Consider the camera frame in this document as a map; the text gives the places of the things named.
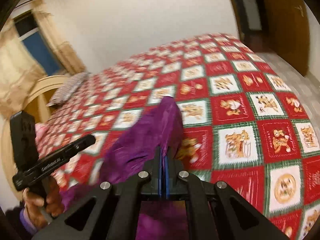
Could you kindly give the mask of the left hand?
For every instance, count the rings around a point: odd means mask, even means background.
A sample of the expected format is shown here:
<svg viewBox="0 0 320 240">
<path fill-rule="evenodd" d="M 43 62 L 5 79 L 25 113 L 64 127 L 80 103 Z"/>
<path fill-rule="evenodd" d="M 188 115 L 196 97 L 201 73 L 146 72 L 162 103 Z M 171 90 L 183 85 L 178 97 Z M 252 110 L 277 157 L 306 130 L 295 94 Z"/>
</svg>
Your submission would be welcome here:
<svg viewBox="0 0 320 240">
<path fill-rule="evenodd" d="M 25 203 L 25 213 L 35 228 L 42 229 L 48 225 L 47 220 L 41 213 L 40 208 L 45 207 L 45 211 L 52 217 L 57 217 L 63 213 L 65 206 L 62 203 L 62 197 L 59 193 L 60 188 L 53 177 L 48 178 L 49 192 L 44 200 L 41 196 L 25 189 L 23 191 L 23 200 Z"/>
</svg>

